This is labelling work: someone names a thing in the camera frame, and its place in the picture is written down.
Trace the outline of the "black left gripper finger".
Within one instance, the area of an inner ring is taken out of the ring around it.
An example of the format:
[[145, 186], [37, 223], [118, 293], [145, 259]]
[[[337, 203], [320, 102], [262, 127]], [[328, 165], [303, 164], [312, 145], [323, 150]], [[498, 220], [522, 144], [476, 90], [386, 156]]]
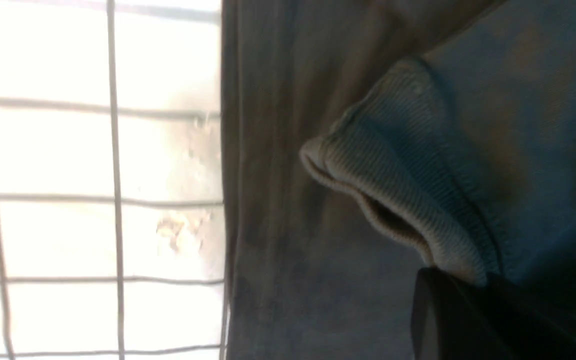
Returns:
[[419, 269], [410, 333], [416, 360], [576, 360], [576, 318], [493, 273]]

